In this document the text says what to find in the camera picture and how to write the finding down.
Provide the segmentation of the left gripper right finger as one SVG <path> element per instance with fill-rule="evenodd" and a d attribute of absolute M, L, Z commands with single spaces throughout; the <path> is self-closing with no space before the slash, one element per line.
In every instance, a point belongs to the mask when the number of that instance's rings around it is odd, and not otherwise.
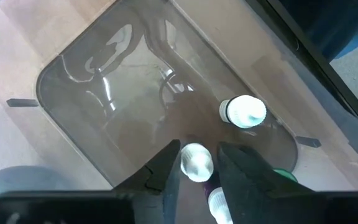
<path fill-rule="evenodd" d="M 234 223 L 314 223 L 312 190 L 274 171 L 256 150 L 220 142 L 218 170 Z"/>

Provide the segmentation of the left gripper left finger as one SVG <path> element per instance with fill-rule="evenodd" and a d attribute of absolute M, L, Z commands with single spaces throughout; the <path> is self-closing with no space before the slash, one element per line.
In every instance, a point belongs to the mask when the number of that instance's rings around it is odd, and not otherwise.
<path fill-rule="evenodd" d="M 113 192 L 128 199 L 135 224 L 175 223 L 180 183 L 181 142 L 170 141 Z"/>

